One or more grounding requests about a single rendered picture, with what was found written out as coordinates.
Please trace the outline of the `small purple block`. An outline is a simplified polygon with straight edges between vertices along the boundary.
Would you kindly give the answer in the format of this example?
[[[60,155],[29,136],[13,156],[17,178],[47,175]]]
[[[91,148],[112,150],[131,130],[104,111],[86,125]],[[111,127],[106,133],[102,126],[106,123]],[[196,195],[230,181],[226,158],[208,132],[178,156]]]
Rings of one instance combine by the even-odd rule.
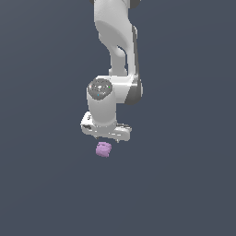
[[[108,158],[112,150],[112,145],[107,142],[99,142],[96,147],[96,154],[101,157]]]

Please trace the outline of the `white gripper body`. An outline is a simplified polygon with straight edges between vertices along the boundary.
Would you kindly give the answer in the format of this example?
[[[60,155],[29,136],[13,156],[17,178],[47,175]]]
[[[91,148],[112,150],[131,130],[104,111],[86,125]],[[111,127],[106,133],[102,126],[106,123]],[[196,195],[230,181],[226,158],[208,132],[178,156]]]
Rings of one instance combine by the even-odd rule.
[[[99,126],[95,124],[90,112],[86,112],[80,123],[81,130],[85,135],[91,135],[95,138],[105,137],[114,139],[116,142],[128,141],[132,127],[128,124],[118,124],[114,122],[110,126]]]

